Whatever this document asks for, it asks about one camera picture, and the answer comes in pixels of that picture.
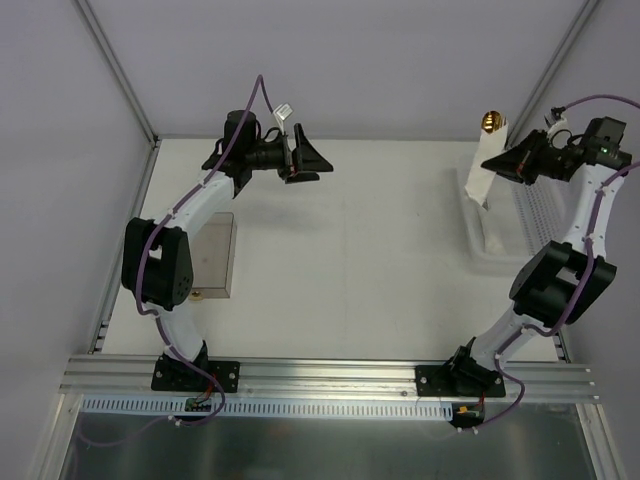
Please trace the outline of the gold spoon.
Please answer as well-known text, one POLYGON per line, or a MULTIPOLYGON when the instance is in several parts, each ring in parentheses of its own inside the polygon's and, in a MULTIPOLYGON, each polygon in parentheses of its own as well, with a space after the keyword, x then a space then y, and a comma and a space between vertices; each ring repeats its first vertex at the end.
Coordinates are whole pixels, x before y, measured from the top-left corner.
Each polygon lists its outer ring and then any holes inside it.
POLYGON ((502 113, 490 110, 482 117, 481 129, 487 134, 492 134, 503 128, 506 123, 507 119, 502 113))

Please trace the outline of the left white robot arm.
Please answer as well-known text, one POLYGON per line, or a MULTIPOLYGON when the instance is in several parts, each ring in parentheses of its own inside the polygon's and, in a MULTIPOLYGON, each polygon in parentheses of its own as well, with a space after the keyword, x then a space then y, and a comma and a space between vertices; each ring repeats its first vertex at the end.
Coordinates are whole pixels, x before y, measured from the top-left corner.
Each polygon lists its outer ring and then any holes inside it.
POLYGON ((275 171, 287 184, 319 180, 333 165, 307 139, 301 124, 263 131, 251 111, 228 113, 223 135, 201 167, 196 184, 164 214, 132 218, 125 230, 122 286, 141 315, 153 317, 163 342, 151 388, 161 392, 234 393, 240 364, 212 361, 188 297, 195 274, 191 246, 256 171, 275 171))

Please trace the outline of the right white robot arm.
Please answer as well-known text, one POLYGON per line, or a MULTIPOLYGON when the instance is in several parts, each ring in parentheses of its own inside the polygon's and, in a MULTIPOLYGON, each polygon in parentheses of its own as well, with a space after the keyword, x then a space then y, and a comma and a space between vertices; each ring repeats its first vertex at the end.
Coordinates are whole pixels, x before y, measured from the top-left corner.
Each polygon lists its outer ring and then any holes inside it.
POLYGON ((607 226, 615 197, 635 166, 621 148, 625 128, 621 120, 594 118, 563 147, 547 132, 534 130, 482 163, 483 169, 526 186, 541 177, 566 182, 576 189, 577 201, 564 236, 549 241, 518 272, 507 311, 430 378, 437 392, 490 394, 502 386, 502 368, 520 348, 575 323, 611 285, 617 268, 606 259, 607 226))

